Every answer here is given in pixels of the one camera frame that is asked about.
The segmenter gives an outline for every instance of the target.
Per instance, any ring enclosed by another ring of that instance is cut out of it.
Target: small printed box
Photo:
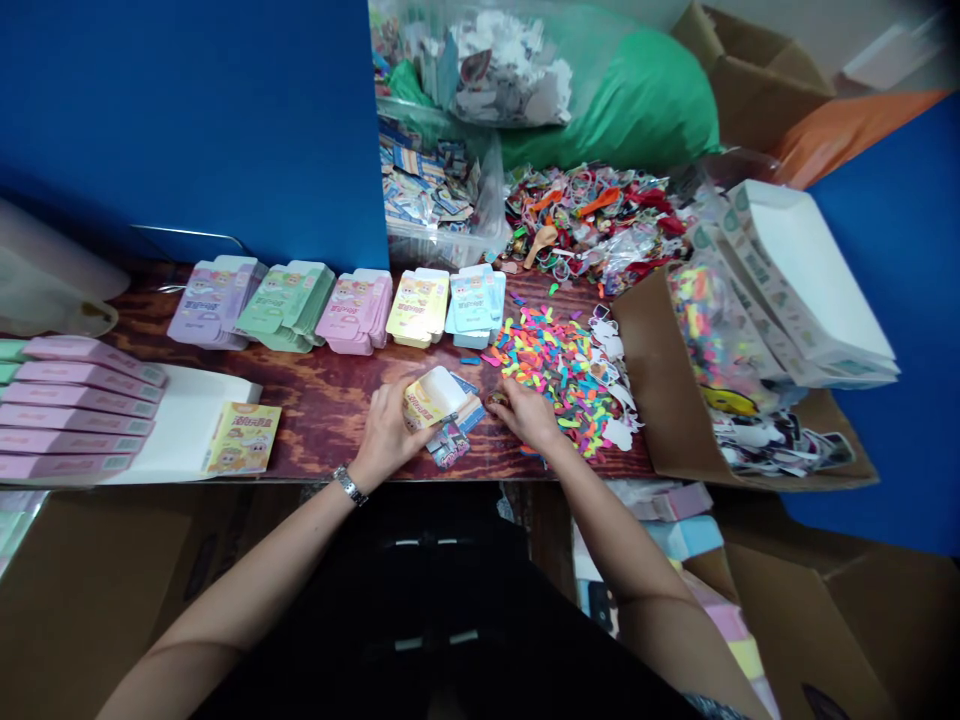
[[[137,453],[143,438],[132,435],[100,435],[63,430],[0,428],[0,452],[37,455],[82,455]]]
[[[23,354],[39,360],[86,362],[116,370],[148,385],[163,387],[167,375],[155,365],[140,362],[104,342],[79,335],[33,338]]]
[[[40,405],[0,405],[0,426],[45,428],[48,430],[79,430],[112,435],[149,435],[152,420],[124,415],[111,415],[93,410],[43,407]]]
[[[38,382],[15,382],[3,391],[5,402],[22,405],[53,405],[100,410],[117,415],[131,415],[150,420],[157,414],[157,405],[146,400],[135,400],[125,395],[86,387],[85,385],[54,385]]]
[[[116,475],[130,467],[133,455],[5,455],[0,453],[0,479],[27,480],[65,475]]]
[[[159,402],[163,397],[163,390],[154,385],[148,385],[127,375],[89,363],[51,361],[24,363],[17,372],[16,379],[89,385],[150,402]]]

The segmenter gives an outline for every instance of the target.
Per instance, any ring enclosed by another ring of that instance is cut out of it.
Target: green plastic bag
[[[600,161],[664,170],[719,152],[717,104],[697,59],[669,35],[620,43],[590,107],[564,128],[502,130],[503,166],[563,169]]]

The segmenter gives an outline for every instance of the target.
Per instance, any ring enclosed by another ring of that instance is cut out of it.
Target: wristwatch
[[[357,507],[363,507],[363,504],[370,499],[360,492],[357,484],[347,475],[346,465],[341,465],[333,471],[333,479],[340,483],[340,487],[342,487],[343,491],[350,496],[350,499],[357,504]]]

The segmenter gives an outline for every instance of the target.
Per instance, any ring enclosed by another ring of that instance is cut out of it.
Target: wooden table
[[[111,301],[120,312],[120,322],[104,340],[141,360],[226,373],[262,385],[260,402],[283,408],[270,469],[262,476],[265,480],[313,480],[349,462],[363,432],[370,396],[383,382],[444,365],[479,387],[483,400],[499,377],[499,370],[487,363],[461,364],[461,357],[478,357],[479,353],[454,347],[449,335],[427,350],[388,340],[386,348],[370,357],[338,355],[327,347],[301,355],[273,352],[259,343],[252,343],[243,352],[183,345],[166,335],[180,295],[153,290],[163,280],[160,272],[158,268],[158,274],[138,277],[129,292]],[[599,301],[596,286],[585,282],[572,291],[561,290],[548,297],[552,278],[536,271],[507,277],[505,313],[517,320],[519,307],[510,299],[510,292],[526,298],[529,304],[552,306],[554,317],[577,310],[589,316]],[[485,418],[469,437],[470,452],[452,469],[441,471],[423,452],[397,477],[450,481],[538,480],[550,476],[541,463],[520,454],[517,439],[493,416]],[[635,437],[632,451],[612,448],[605,455],[607,462],[594,466],[604,479],[656,477],[642,435]]]

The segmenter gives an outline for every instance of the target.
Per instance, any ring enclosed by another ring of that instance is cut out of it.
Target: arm
[[[373,393],[366,430],[348,473],[370,495],[433,435],[403,422],[409,380]],[[189,717],[276,624],[356,505],[330,483],[215,582],[160,637],[114,690],[99,720]]]
[[[763,720],[768,714],[726,641],[640,522],[560,432],[537,392],[504,380],[510,405],[491,405],[557,473],[590,557],[613,593],[623,643],[679,692]]]

